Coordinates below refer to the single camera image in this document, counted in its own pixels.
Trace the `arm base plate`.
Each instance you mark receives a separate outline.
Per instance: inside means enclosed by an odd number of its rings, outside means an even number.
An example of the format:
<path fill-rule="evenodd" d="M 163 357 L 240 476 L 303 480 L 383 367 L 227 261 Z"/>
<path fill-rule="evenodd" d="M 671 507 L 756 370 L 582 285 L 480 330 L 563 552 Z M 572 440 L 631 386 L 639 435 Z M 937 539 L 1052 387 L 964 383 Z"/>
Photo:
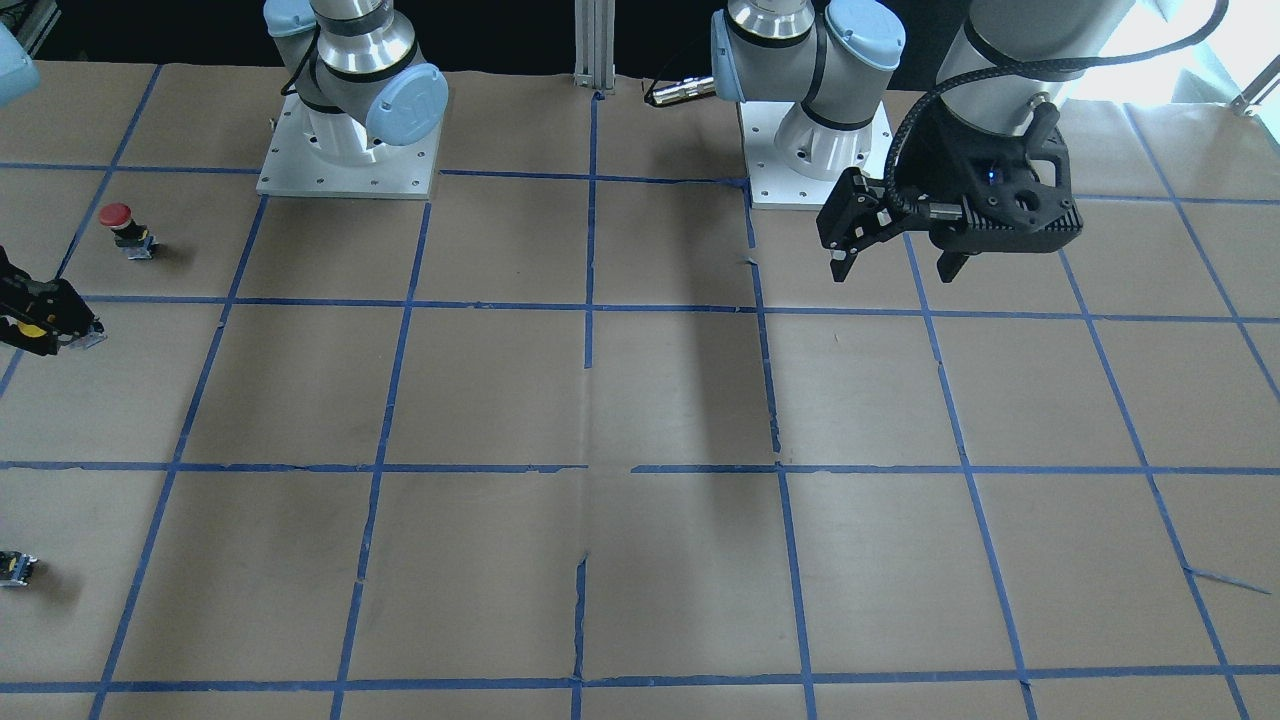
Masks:
<path fill-rule="evenodd" d="M 739 118 L 755 208 L 815 211 L 845 169 L 883 177 L 893 132 L 882 102 L 854 131 L 819 126 L 796 102 L 741 102 Z"/>
<path fill-rule="evenodd" d="M 425 138 L 387 145 L 346 114 L 320 113 L 291 95 L 276 118 L 257 193 L 292 199 L 428 201 L 443 126 Z"/>

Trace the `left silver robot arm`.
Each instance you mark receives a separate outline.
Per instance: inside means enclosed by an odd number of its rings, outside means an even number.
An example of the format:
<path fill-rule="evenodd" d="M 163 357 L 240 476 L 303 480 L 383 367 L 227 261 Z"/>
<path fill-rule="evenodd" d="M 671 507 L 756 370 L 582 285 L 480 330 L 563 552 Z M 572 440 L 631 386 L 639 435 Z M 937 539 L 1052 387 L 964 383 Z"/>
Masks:
<path fill-rule="evenodd" d="M 710 22 L 710 73 L 645 92 L 663 108 L 707 95 L 781 102 L 774 150 L 831 186 L 817 223 L 837 282 L 877 243 L 924 232 L 951 282 L 987 252 L 1057 252 L 1084 228 L 1059 128 L 1128 1 L 973 1 L 933 85 L 867 150 L 884 92 L 911 64 L 911 26 L 887 1 L 727 1 Z"/>

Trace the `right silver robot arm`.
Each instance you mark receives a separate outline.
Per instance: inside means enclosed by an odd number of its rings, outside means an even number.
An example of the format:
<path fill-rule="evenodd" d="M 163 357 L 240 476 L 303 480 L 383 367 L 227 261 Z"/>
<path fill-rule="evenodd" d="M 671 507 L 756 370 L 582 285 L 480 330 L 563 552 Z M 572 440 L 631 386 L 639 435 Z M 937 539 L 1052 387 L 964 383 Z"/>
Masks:
<path fill-rule="evenodd" d="M 394 1 L 265 1 L 262 17 L 291 72 L 255 186 L 265 197 L 428 201 L 451 100 Z M 3 23 L 3 105 L 38 86 L 35 61 Z M 155 234 L 120 202 L 99 211 L 128 259 Z M 1 255 L 3 343 L 38 356 L 106 338 L 69 281 L 37 281 Z"/>

